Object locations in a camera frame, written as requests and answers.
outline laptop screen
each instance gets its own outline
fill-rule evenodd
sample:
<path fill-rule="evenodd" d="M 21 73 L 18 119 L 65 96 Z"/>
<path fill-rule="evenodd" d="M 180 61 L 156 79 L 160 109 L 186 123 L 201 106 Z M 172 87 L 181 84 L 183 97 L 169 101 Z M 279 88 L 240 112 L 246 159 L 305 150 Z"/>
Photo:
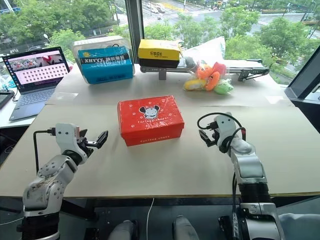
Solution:
<path fill-rule="evenodd" d="M 69 72 L 60 47 L 4 56 L 2 59 L 21 93 L 56 86 Z"/>

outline car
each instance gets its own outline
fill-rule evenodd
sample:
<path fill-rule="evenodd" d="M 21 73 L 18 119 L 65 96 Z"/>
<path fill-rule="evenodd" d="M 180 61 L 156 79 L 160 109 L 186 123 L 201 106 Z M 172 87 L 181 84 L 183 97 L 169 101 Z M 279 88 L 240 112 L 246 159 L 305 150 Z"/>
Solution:
<path fill-rule="evenodd" d="M 151 12 L 154 13 L 154 14 L 158 14 L 159 13 L 159 11 L 154 6 L 151 7 Z"/>
<path fill-rule="evenodd" d="M 165 7 L 161 3 L 156 3 L 155 7 L 156 7 L 156 9 L 158 10 L 159 13 L 164 14 L 166 12 Z"/>
<path fill-rule="evenodd" d="M 29 47 L 28 52 L 34 51 L 34 50 L 40 50 L 40 49 L 42 49 L 41 46 L 32 46 L 32 47 Z"/>

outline window frame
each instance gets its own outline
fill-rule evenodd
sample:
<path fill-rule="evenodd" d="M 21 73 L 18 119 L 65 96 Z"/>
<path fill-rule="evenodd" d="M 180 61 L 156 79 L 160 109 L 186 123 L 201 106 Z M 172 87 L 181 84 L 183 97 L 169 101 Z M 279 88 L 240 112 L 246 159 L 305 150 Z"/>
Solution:
<path fill-rule="evenodd" d="M 125 0 L 125 8 L 131 38 L 133 62 L 138 64 L 140 40 L 145 38 L 142 0 Z"/>
<path fill-rule="evenodd" d="M 320 46 L 284 90 L 290 99 L 305 99 L 320 83 Z"/>
<path fill-rule="evenodd" d="M 125 0 L 134 63 L 139 63 L 140 39 L 145 38 L 142 0 Z M 304 100 L 320 84 L 320 46 L 284 90 L 289 99 Z"/>

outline plush toy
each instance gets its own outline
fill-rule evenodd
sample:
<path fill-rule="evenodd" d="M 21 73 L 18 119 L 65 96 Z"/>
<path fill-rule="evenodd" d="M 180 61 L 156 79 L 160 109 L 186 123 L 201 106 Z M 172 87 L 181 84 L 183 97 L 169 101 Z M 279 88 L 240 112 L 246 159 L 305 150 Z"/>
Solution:
<path fill-rule="evenodd" d="M 231 79 L 221 79 L 218 84 L 215 86 L 214 91 L 217 94 L 226 95 L 229 94 L 234 87 L 231 85 Z"/>
<path fill-rule="evenodd" d="M 206 85 L 206 80 L 204 79 L 191 79 L 186 81 L 183 85 L 184 90 L 192 91 L 192 90 L 203 90 Z"/>
<path fill-rule="evenodd" d="M 227 67 L 224 64 L 216 62 L 213 67 L 210 67 L 208 64 L 198 64 L 195 76 L 196 79 L 191 79 L 184 84 L 184 89 L 187 91 L 193 90 L 206 90 L 211 91 L 217 86 L 220 77 L 224 76 L 227 72 Z M 225 89 L 226 85 L 220 84 L 218 90 L 216 91 L 219 94 L 227 94 L 231 84 L 228 83 L 228 87 Z"/>

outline road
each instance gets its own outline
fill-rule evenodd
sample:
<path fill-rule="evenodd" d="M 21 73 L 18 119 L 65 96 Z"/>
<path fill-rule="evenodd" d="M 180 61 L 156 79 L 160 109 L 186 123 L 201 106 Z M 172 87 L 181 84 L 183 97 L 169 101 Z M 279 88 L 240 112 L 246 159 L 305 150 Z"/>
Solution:
<path fill-rule="evenodd" d="M 143 12 L 143 25 L 144 27 L 155 24 L 155 23 L 164 23 L 168 21 L 170 25 L 174 25 L 178 21 L 178 13 L 182 13 L 188 16 L 192 16 L 192 18 L 196 22 L 201 22 L 204 20 L 205 16 L 209 16 L 214 18 L 216 21 L 220 20 L 220 16 L 222 11 L 212 11 L 208 8 L 204 9 L 203 6 L 194 6 L 194 5 L 186 5 L 184 8 L 183 3 L 174 1 L 174 0 L 159 0 L 157 1 L 162 3 L 165 6 L 165 13 L 154 13 L 151 12 L 150 8 L 147 7 L 147 3 L 149 1 L 142 0 L 142 12 Z M 120 24 L 128 24 L 127 16 L 120 16 Z M 281 17 L 282 13 L 275 13 L 275 14 L 261 14 L 258 20 L 258 24 L 254 24 L 250 33 L 254 33 L 260 30 L 261 26 L 268 25 L 272 22 L 273 19 Z M 286 13 L 284 17 L 288 19 L 290 22 L 299 22 L 303 17 L 303 13 Z M 312 36 L 312 38 L 320 39 L 320 31 L 316 30 Z"/>

